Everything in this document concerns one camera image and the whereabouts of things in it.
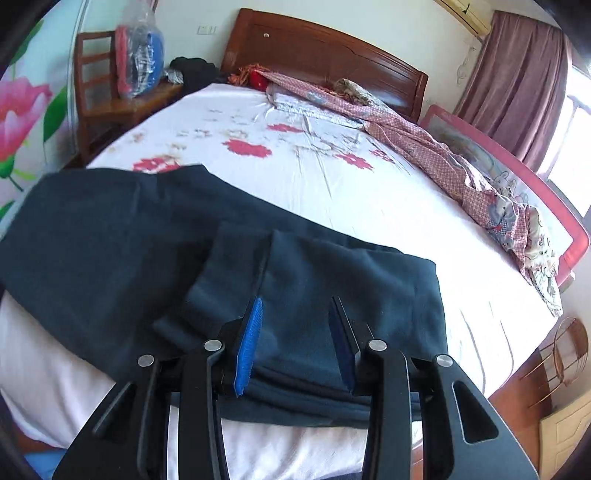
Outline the black sports pants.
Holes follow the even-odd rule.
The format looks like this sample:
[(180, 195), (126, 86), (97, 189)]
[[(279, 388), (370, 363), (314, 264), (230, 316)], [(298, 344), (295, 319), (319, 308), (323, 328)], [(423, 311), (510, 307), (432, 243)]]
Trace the black sports pants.
[(117, 381), (171, 358), (263, 301), (252, 380), (221, 415), (363, 428), (342, 384), (329, 302), (391, 347), (448, 349), (435, 264), (315, 224), (201, 166), (156, 175), (67, 170), (28, 194), (1, 242), (1, 281), (66, 349)]

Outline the red patterned quilt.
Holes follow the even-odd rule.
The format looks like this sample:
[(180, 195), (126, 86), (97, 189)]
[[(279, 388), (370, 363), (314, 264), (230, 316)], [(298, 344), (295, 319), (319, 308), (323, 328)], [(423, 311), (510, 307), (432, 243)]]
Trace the red patterned quilt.
[(249, 86), (252, 71), (262, 73), (270, 85), (361, 122), (367, 134), (419, 167), (509, 252), (550, 312), (556, 317), (563, 314), (556, 281), (559, 256), (536, 207), (502, 195), (463, 156), (349, 79), (336, 80), (334, 86), (325, 88), (252, 64), (231, 74), (228, 83)]

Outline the floral white bed sheet mattress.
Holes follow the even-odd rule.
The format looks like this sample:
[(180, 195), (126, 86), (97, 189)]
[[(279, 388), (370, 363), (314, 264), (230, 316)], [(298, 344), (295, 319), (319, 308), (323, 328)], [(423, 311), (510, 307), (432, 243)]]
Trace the floral white bed sheet mattress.
[[(273, 151), (233, 153), (239, 140)], [(487, 395), (545, 338), (554, 318), (501, 247), (413, 164), (359, 130), (276, 110), (263, 93), (211, 86), (151, 117), (82, 173), (204, 165), (222, 181), (353, 237), (434, 260), (452, 356)], [(1, 393), (32, 440), (65, 448), (113, 381), (58, 344), (8, 294)], [(361, 467), (362, 430), (222, 421), (236, 479), (313, 479)]]

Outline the mauve curtain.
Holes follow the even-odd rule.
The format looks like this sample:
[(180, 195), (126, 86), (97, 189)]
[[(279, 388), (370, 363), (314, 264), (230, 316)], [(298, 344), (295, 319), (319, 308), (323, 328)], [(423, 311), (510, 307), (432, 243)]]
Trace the mauve curtain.
[(497, 10), (454, 114), (536, 172), (559, 123), (571, 66), (562, 30)]

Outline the floral wardrobe door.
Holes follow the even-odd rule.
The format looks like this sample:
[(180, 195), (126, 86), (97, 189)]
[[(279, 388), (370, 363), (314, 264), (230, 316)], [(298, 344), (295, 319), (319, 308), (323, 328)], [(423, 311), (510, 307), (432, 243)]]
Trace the floral wardrobe door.
[(59, 1), (9, 57), (1, 76), (1, 216), (74, 156), (73, 44), (83, 1)]

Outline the red pillow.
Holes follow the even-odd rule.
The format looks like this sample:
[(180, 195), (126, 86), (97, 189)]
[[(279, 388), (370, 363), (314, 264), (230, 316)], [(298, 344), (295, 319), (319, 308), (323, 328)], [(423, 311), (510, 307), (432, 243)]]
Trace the red pillow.
[(249, 86), (254, 90), (266, 92), (267, 86), (270, 85), (270, 80), (263, 76), (262, 73), (252, 71), (249, 73)]

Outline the wooden chair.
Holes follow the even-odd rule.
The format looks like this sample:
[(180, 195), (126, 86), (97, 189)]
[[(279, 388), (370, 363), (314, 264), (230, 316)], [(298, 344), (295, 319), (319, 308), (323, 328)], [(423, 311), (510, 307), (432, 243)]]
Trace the wooden chair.
[(115, 33), (76, 35), (73, 85), (77, 111), (77, 145), (86, 165), (111, 132), (126, 132), (180, 98), (179, 85), (160, 82), (152, 91), (125, 99), (117, 91)]

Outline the wooden headboard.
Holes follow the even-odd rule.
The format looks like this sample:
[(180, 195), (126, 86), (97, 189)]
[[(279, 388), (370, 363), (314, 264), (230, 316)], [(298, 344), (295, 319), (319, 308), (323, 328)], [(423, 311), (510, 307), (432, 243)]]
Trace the wooden headboard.
[(242, 8), (221, 71), (259, 64), (324, 87), (352, 80), (409, 121), (421, 116), (428, 75), (344, 32), (290, 16)]

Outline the black clothes pile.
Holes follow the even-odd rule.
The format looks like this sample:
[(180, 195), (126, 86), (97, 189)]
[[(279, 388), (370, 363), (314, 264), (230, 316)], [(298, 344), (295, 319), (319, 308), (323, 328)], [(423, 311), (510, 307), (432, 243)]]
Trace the black clothes pile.
[(181, 86), (183, 95), (194, 93), (214, 84), (228, 82), (228, 74), (202, 58), (176, 57), (165, 70), (167, 79)]

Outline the air conditioner unit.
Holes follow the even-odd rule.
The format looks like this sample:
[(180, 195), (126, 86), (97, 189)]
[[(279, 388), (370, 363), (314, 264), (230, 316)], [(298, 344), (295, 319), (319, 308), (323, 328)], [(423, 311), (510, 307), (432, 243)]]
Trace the air conditioner unit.
[(490, 21), (474, 8), (473, 1), (436, 0), (436, 3), (458, 20), (473, 36), (486, 37), (490, 30)]

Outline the plastic bag of clothes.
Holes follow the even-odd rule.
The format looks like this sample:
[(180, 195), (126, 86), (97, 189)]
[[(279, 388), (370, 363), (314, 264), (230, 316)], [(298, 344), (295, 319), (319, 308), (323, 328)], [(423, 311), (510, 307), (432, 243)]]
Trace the plastic bag of clothes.
[(152, 1), (127, 3), (114, 41), (118, 94), (133, 99), (153, 90), (163, 71), (164, 41)]

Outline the pink bed guard rail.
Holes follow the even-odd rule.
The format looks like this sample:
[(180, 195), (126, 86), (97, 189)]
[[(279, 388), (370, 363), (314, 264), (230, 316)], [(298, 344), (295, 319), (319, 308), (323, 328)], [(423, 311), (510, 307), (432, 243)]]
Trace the pink bed guard rail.
[(527, 165), (466, 121), (432, 105), (420, 126), (463, 156), (502, 195), (536, 207), (551, 247), (559, 256), (556, 281), (559, 290), (565, 291), (574, 280), (574, 267), (589, 248), (589, 235), (578, 217)]

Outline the wall socket plate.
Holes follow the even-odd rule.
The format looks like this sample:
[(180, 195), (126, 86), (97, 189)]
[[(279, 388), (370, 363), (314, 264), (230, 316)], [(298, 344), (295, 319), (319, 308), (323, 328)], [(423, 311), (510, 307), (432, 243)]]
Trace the wall socket plate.
[(212, 25), (199, 25), (197, 35), (212, 36), (216, 34), (217, 27)]

